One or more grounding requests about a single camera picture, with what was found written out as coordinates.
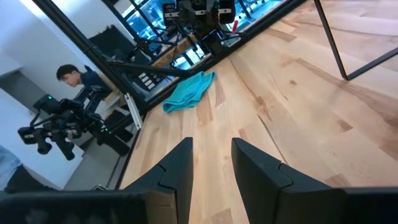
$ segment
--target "person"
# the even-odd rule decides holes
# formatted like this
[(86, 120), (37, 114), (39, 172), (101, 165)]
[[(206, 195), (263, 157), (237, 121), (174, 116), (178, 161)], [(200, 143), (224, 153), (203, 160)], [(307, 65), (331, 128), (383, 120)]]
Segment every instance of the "person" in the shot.
[(0, 190), (8, 194), (55, 190), (36, 180), (12, 152), (0, 145)]
[(89, 111), (95, 112), (101, 100), (105, 99), (109, 94), (112, 93), (110, 82), (105, 83), (96, 72), (90, 70), (87, 72), (80, 72), (79, 69), (74, 65), (62, 65), (57, 70), (57, 79), (62, 81), (71, 87), (78, 85), (84, 85), (79, 94), (74, 100), (84, 103), (85, 99), (90, 95), (92, 91), (100, 91), (94, 98), (91, 99)]

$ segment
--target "black hair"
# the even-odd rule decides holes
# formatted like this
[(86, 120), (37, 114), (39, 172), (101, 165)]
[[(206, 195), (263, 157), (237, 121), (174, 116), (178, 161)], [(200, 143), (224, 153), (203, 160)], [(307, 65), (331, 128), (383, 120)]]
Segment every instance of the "black hair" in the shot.
[(74, 65), (62, 65), (57, 70), (57, 80), (60, 81), (64, 75), (72, 73), (72, 72), (79, 72), (79, 69), (76, 68)]

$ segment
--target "dark shirt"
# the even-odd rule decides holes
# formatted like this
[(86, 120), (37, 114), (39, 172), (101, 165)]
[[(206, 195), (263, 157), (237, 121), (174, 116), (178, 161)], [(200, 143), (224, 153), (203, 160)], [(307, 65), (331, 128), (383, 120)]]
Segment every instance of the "dark shirt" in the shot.
[(94, 112), (100, 101), (112, 93), (112, 89), (110, 89), (94, 71), (82, 73), (80, 79), (85, 87), (77, 94), (75, 100), (84, 103), (85, 100), (89, 98), (90, 103), (86, 110)]

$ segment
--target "teal cloth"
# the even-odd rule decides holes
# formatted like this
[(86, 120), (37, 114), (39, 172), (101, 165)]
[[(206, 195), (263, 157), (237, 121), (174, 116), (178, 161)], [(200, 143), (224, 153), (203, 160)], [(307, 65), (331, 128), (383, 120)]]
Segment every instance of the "teal cloth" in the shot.
[(163, 102), (163, 110), (169, 113), (196, 106), (215, 76), (215, 72), (207, 75), (200, 72), (180, 82), (172, 95)]

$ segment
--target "red object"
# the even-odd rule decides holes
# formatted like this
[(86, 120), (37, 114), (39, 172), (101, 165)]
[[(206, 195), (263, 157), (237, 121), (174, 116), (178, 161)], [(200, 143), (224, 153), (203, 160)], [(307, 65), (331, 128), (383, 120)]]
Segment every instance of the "red object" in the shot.
[(233, 34), (236, 32), (236, 28), (238, 28), (238, 21), (235, 21), (234, 27), (232, 28), (232, 33)]

